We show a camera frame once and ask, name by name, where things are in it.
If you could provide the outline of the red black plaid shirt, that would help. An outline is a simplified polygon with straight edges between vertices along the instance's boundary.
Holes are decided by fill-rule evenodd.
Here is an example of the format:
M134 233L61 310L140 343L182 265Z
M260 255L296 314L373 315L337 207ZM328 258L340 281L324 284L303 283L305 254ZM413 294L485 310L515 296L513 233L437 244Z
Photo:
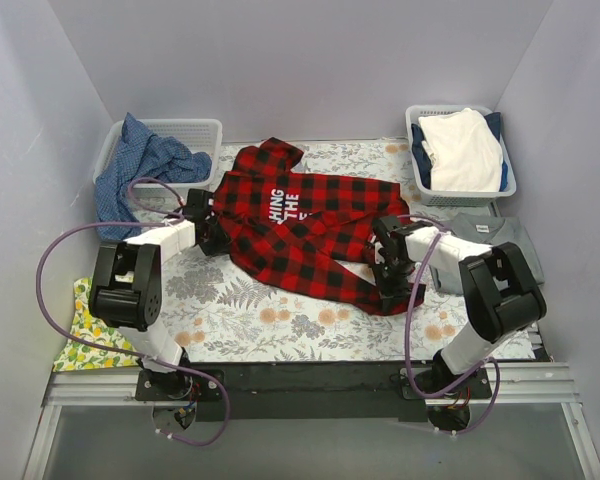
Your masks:
M378 288L345 268L370 263L372 222L406 216L398 184L295 173L302 150L276 138L242 148L213 194L232 262L257 281L379 315Z

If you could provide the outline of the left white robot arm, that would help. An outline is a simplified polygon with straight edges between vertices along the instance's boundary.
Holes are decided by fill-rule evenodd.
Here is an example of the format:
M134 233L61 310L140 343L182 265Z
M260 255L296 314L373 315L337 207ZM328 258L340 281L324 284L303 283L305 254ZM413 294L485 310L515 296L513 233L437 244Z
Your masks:
M174 256L200 247L211 256L228 251L229 236L212 213L213 194L191 189L184 206L164 226L100 246L89 296L90 313L121 333L141 368L138 400L218 401L220 371L203 377L183 367L191 362L160 318L162 266Z

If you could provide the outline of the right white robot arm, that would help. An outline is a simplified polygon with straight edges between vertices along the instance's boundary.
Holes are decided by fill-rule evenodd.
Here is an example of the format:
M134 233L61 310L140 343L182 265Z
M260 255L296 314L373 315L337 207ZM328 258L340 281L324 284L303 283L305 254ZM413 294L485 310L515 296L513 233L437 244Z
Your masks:
M501 343L546 315L539 285L514 243L470 242L425 219L405 223L400 216L374 219L371 243L384 313L414 309L424 296L420 278L428 266L461 283L467 324L435 354L430 369L414 373L405 366L411 389L423 398L459 395Z

